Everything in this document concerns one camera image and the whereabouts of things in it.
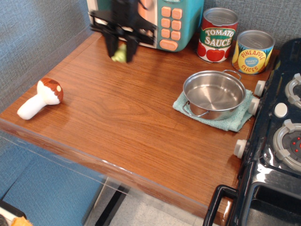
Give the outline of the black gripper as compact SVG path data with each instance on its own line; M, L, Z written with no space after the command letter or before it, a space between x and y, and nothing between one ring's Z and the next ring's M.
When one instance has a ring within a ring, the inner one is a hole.
M102 33L109 57L114 56L119 47L119 38L127 41L126 60L132 62L139 43L154 45L157 26L144 19L138 6L147 9L139 0L110 0L108 9L91 10L91 28Z

